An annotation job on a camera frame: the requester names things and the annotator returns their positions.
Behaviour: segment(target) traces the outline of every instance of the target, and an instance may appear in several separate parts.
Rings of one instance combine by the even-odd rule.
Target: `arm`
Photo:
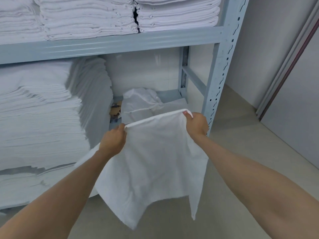
[[[319,238],[319,202],[282,174],[214,143],[206,118],[186,113],[187,131],[271,238]]]
[[[124,124],[106,132],[92,158],[44,192],[0,228],[0,238],[67,238],[99,174],[125,144]]]

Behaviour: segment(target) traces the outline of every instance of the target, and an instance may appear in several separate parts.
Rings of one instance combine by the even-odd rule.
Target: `finger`
[[[124,128],[125,128],[125,124],[124,124],[124,123],[121,123],[121,124],[119,125],[119,127],[118,127],[118,130],[119,130],[120,132],[124,132]]]
[[[183,114],[187,120],[192,120],[192,116],[187,111],[183,111]]]

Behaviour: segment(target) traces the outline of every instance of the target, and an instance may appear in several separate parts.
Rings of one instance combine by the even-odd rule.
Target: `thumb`
[[[187,120],[192,120],[192,116],[187,111],[183,111],[183,114]]]

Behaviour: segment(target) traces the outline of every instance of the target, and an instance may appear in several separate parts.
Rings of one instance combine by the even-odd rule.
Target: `floor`
[[[263,126],[254,109],[229,87],[223,90],[210,138],[235,153],[277,170],[319,199],[319,170]],[[17,210],[9,210],[7,216],[0,215],[0,225]],[[95,196],[87,202],[69,238],[269,237],[209,162],[195,221],[190,216],[188,198],[170,199],[150,205],[137,229],[132,231],[99,196]]]

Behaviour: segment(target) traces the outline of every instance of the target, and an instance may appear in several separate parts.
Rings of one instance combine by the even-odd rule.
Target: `metal shelving unit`
[[[177,90],[161,92],[165,100],[186,98],[188,79],[204,96],[202,113],[211,129],[249,0],[224,0],[220,25],[82,40],[41,41],[0,45],[0,65],[69,57],[180,47]],[[189,46],[215,44],[207,86],[187,66]]]

